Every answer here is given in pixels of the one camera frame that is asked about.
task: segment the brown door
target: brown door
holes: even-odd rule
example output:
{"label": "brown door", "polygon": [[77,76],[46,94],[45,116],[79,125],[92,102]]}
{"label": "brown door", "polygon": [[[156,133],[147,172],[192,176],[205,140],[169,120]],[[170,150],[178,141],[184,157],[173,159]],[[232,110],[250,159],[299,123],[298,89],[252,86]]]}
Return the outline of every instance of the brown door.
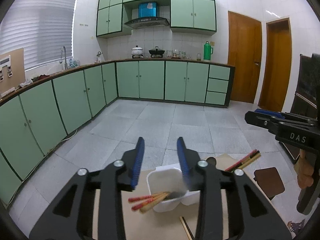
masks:
{"label": "brown door", "polygon": [[260,73],[261,22],[233,12],[228,15],[228,64],[236,67],[230,99],[253,103]]}
{"label": "brown door", "polygon": [[259,106],[280,112],[291,70],[289,19],[267,23],[267,59]]}

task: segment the person's arm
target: person's arm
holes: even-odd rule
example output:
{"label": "person's arm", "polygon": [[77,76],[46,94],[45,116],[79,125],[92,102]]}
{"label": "person's arm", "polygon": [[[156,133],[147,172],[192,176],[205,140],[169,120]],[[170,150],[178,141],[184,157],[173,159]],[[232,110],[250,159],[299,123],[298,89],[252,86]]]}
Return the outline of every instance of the person's arm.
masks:
{"label": "person's arm", "polygon": [[301,189],[310,187],[313,184],[313,167],[306,160],[306,152],[300,149],[300,160],[298,170],[298,185]]}

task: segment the silver screw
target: silver screw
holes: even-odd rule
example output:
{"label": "silver screw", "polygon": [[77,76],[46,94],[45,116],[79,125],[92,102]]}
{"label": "silver screw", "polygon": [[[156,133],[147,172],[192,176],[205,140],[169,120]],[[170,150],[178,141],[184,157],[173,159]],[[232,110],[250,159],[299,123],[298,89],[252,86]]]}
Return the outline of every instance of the silver screw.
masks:
{"label": "silver screw", "polygon": [[198,161],[198,166],[204,168],[204,167],[208,166],[208,163],[204,160],[200,160],[200,161]]}
{"label": "silver screw", "polygon": [[88,172],[87,169],[81,168],[81,169],[78,170],[77,174],[78,174],[79,176],[83,176],[83,175],[86,175],[87,172]]}
{"label": "silver screw", "polygon": [[116,160],[114,163],[113,163],[114,166],[116,167],[122,167],[124,165],[124,162],[121,161],[121,160]]}
{"label": "silver screw", "polygon": [[242,175],[244,174],[244,171],[241,170],[241,169],[236,169],[236,170],[235,170],[235,174],[236,174],[237,176],[242,176]]}

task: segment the stool seat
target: stool seat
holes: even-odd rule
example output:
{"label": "stool seat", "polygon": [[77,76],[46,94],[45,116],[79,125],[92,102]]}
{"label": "stool seat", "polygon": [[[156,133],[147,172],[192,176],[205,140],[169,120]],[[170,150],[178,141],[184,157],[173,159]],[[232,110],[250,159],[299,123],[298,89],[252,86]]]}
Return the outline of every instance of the stool seat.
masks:
{"label": "stool seat", "polygon": [[255,170],[254,176],[254,180],[270,200],[284,192],[283,182],[275,167]]}

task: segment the white roller blind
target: white roller blind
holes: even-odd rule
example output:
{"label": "white roller blind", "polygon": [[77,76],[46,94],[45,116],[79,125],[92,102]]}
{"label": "white roller blind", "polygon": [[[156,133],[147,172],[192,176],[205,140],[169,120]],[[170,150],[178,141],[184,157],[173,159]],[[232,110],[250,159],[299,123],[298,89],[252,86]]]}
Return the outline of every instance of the white roller blind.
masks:
{"label": "white roller blind", "polygon": [[0,54],[24,48],[24,68],[72,57],[76,0],[15,0],[0,25]]}

